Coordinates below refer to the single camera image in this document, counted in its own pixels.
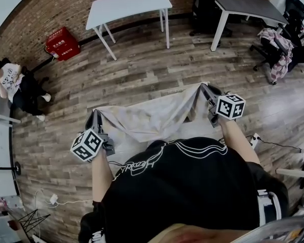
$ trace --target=black t-shirt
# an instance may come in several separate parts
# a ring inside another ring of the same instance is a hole
[[[126,162],[83,217],[79,241],[102,227],[107,243],[145,243],[175,223],[252,230],[259,226],[257,190],[266,189],[257,188],[254,176],[236,151],[213,139],[149,147]]]

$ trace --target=red fire extinguisher box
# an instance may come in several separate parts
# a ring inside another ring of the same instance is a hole
[[[79,54],[80,46],[66,27],[63,27],[47,38],[46,50],[59,61],[62,61]]]

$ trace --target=sneaker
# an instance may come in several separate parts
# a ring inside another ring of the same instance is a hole
[[[45,101],[49,102],[51,100],[51,95],[46,93],[45,95],[42,95],[42,97],[45,99]]]
[[[45,118],[46,118],[46,116],[45,116],[44,114],[36,115],[36,117],[37,117],[38,119],[40,119],[42,122],[45,121]]]

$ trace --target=white t-shirt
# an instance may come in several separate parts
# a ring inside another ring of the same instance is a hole
[[[24,77],[24,75],[20,74],[19,78],[17,80],[17,71],[20,68],[17,64],[11,64],[8,63],[4,65],[1,69],[3,70],[3,76],[0,78],[0,83],[3,85],[3,87],[6,89],[8,93],[8,98],[12,102],[15,93],[19,89],[19,85],[21,83],[21,79]]]

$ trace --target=white cube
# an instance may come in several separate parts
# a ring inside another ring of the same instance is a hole
[[[92,129],[88,129],[73,140],[70,151],[82,161],[94,158],[103,140]]]
[[[227,118],[236,119],[242,116],[245,100],[238,95],[223,95],[218,97],[216,113]]]

